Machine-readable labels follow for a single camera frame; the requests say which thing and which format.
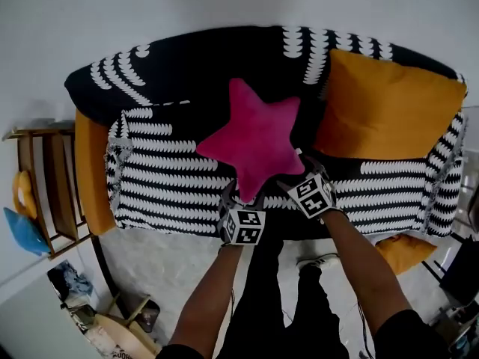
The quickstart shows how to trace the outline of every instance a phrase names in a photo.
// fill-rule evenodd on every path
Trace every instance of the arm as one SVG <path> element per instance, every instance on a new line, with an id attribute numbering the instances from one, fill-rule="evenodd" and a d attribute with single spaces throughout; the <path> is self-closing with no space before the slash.
<path id="1" fill-rule="evenodd" d="M 191 347 L 205 359 L 213 356 L 218 332 L 225 318 L 233 289 L 241 246 L 222 248 L 190 295 L 169 344 Z"/>
<path id="2" fill-rule="evenodd" d="M 321 215 L 338 249 L 344 273 L 358 296 L 371 334 L 411 306 L 389 264 L 341 212 Z"/>

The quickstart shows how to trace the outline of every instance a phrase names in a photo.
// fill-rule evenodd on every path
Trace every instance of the black pants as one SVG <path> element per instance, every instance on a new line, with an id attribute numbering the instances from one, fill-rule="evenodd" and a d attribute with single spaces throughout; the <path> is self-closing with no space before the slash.
<path id="1" fill-rule="evenodd" d="M 284 326 L 277 278 L 282 248 L 283 241 L 266 231 L 254 248 L 245 290 L 218 358 L 348 358 L 339 339 L 339 318 L 320 285 L 319 268 L 300 271 L 294 319 Z"/>

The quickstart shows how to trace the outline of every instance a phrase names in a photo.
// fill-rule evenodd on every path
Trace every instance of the leg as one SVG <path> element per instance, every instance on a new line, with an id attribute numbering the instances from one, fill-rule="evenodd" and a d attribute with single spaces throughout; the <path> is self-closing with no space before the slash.
<path id="1" fill-rule="evenodd" d="M 348 351 L 339 339 L 339 318 L 329 308 L 328 297 L 320 285 L 320 265 L 307 264 L 299 272 L 298 303 L 293 322 L 286 329 L 293 350 L 315 352 L 318 338 L 329 358 L 348 358 Z"/>
<path id="2" fill-rule="evenodd" d="M 219 358 L 247 358 L 252 349 L 261 346 L 270 352 L 268 339 L 284 333 L 278 285 L 278 255 L 282 248 L 283 241 L 265 230 L 254 248 L 245 290 L 226 331 Z"/>

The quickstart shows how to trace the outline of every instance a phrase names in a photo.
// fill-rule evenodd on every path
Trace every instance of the white wall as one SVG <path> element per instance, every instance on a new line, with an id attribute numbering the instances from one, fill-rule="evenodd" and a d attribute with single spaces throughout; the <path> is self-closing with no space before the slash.
<path id="1" fill-rule="evenodd" d="M 223 25 L 309 25 L 390 40 L 463 72 L 466 104 L 477 105 L 478 13 L 479 0 L 0 0 L 0 130 L 18 117 L 72 117 L 65 78 L 104 55 Z M 11 141 L 0 156 L 0 204 L 9 204 Z M 1 216 L 0 281 L 32 260 Z"/>
<path id="2" fill-rule="evenodd" d="M 0 306 L 0 345 L 12 359 L 100 359 L 66 310 L 48 277 Z"/>

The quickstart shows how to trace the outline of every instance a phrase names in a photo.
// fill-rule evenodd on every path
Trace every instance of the orange sofa armrest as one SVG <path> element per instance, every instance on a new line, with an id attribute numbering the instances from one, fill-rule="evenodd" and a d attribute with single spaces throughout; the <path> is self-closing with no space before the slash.
<path id="1" fill-rule="evenodd" d="M 106 188 L 105 159 L 108 129 L 78 110 L 75 120 L 76 180 L 83 212 L 95 235 L 115 227 Z"/>

